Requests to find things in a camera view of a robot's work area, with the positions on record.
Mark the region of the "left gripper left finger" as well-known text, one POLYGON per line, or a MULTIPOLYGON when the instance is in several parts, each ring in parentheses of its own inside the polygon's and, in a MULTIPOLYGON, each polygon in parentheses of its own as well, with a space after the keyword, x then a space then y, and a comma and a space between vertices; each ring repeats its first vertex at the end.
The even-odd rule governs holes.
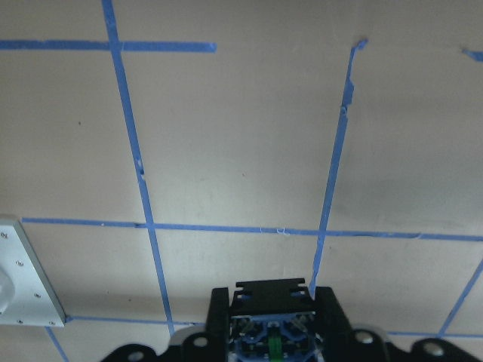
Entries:
POLYGON ((229 322, 229 290, 214 288, 205 327, 184 339, 182 361, 228 361, 229 322))

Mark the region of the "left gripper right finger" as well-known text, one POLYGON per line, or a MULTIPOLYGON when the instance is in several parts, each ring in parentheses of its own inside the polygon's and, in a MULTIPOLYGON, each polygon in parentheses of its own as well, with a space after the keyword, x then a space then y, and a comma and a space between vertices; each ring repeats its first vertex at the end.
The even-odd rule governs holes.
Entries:
POLYGON ((316 287, 315 307, 325 361, 389 360, 384 340, 371 329, 353 327, 330 287, 316 287))

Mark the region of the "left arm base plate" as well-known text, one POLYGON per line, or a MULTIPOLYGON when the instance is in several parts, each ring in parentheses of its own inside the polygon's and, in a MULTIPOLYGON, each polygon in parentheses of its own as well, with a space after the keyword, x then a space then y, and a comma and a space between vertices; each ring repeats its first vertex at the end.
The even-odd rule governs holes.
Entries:
POLYGON ((64 327, 66 314, 21 222, 1 216, 1 324, 64 327))

